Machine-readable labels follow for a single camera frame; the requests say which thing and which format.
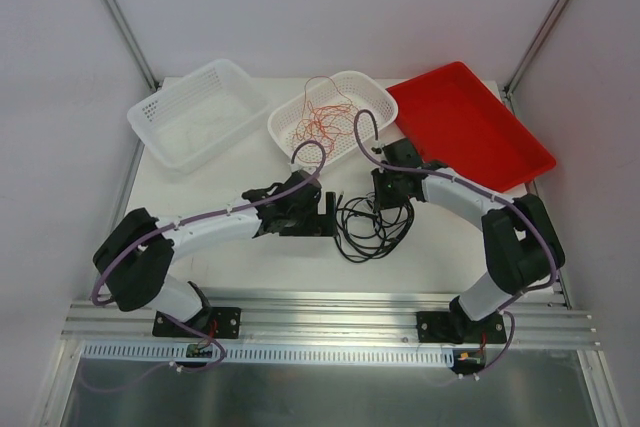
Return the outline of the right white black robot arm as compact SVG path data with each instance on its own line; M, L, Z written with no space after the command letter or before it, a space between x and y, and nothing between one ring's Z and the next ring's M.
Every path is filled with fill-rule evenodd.
M513 197L462 176L440 161L425 163L404 138L373 147L378 207L416 200L441 207L482 234L486 273L450 304L450 333L469 342L484 319L522 295L556 282L565 254L542 200Z

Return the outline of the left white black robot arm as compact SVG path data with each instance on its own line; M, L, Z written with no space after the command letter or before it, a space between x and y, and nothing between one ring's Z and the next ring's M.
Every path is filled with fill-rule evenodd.
M250 189L225 209L191 217L161 219L147 209L129 212L96 250L92 261L98 285L108 288L110 302L122 312L156 311L160 335L176 327L189 336L221 328L215 308L192 281L172 277L176 261L216 245L280 237L333 237L337 196L324 191L304 170L284 182Z

